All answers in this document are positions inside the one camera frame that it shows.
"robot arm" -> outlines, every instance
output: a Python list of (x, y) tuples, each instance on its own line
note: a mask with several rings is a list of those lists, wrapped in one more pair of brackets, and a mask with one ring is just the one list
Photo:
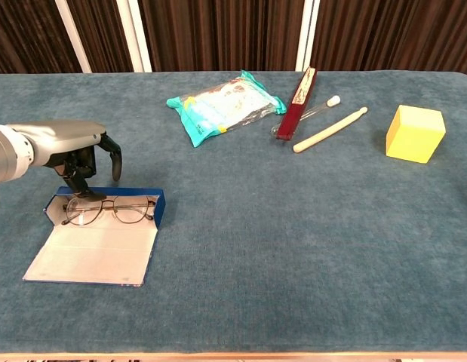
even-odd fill
[(96, 174), (94, 146), (109, 152), (112, 178), (121, 177), (121, 148), (92, 121), (54, 120), (0, 125), (0, 183), (24, 175), (30, 166), (55, 169), (80, 198), (100, 200), (85, 179)]

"eyeglass case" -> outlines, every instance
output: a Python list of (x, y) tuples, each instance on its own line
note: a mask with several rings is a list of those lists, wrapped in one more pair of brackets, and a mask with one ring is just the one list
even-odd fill
[(115, 218), (112, 211), (104, 210), (91, 224), (63, 225), (64, 205), (74, 195), (68, 187), (60, 187), (44, 209), (54, 229), (23, 276), (24, 281), (143, 285), (163, 217), (163, 190), (91, 189), (110, 199), (145, 195), (155, 201), (155, 206), (148, 209), (153, 220), (143, 218), (134, 224), (125, 224)]

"yellow block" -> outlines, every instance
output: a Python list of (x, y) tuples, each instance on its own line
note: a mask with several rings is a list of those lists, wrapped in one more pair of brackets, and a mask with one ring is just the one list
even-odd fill
[(386, 155), (425, 164), (445, 133), (441, 112), (400, 105), (387, 132)]

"plastic bag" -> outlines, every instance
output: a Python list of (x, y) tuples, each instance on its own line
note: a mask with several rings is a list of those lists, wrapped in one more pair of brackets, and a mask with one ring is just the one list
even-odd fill
[(170, 98), (166, 105), (180, 114), (194, 147), (208, 137), (249, 124), (269, 113), (284, 114), (287, 107), (267, 93), (249, 72), (196, 94)]

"table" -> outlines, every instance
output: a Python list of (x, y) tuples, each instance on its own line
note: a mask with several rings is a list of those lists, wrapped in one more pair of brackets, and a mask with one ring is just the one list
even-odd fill
[[(119, 185), (166, 197), (142, 287), (26, 283), (63, 181), (0, 184), (0, 357), (467, 357), (467, 75), (319, 72), (309, 106), (342, 103), (295, 140), (369, 112), (299, 155), (271, 138), (278, 115), (194, 149), (166, 99), (238, 74), (0, 75), (0, 124), (101, 122)], [(302, 76), (253, 74), (285, 102)], [(426, 165), (385, 156), (399, 104), (443, 113)], [(96, 153), (89, 184), (114, 185)]]

